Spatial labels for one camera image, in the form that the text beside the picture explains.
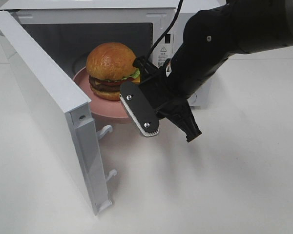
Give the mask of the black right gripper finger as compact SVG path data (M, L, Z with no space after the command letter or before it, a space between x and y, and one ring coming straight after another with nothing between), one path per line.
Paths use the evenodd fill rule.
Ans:
M193 114L187 116L173 115L169 117L169 120L186 134L187 142L191 142L202 134Z
M133 66L140 71L141 78L160 78L161 70L145 56L138 57L134 60Z

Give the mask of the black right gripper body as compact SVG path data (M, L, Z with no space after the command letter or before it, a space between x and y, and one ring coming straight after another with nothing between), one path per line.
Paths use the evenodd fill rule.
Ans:
M170 60L167 59L161 70L160 78L141 78L139 88L150 103L156 116L163 119L168 116L193 114L188 101L182 95L176 94L166 81L166 67Z

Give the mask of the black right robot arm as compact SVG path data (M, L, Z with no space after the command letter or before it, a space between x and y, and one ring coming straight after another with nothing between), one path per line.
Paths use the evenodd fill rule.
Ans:
M252 54L293 46L293 0L229 0L201 10L183 30L172 58L156 68L148 56L135 59L141 73L143 105L167 118L187 141L201 134L188 99L234 54Z

